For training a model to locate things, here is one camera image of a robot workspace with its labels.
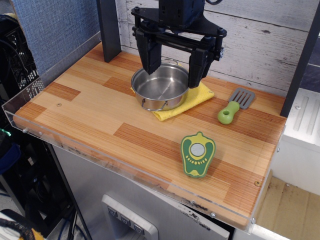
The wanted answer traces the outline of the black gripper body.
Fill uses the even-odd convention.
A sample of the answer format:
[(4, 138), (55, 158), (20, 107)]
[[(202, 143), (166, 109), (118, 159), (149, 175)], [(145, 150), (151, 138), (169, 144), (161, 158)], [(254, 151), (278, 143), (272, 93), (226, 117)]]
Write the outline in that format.
[(204, 16), (204, 0), (160, 0), (157, 8), (134, 7), (133, 35), (136, 30), (155, 34), (156, 41), (171, 48), (191, 53), (202, 49), (212, 54), (212, 59), (223, 56), (222, 41), (227, 31)]

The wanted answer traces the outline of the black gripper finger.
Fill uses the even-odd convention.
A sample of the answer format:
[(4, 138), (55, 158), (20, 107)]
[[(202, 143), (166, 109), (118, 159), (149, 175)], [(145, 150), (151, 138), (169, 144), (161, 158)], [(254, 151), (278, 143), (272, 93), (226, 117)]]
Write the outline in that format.
[(155, 34), (147, 33), (141, 28), (136, 30), (135, 37), (142, 67), (151, 75), (161, 65), (162, 45), (157, 42)]
[(188, 87), (199, 86), (200, 81), (207, 76), (212, 58), (207, 50), (196, 48), (189, 57)]

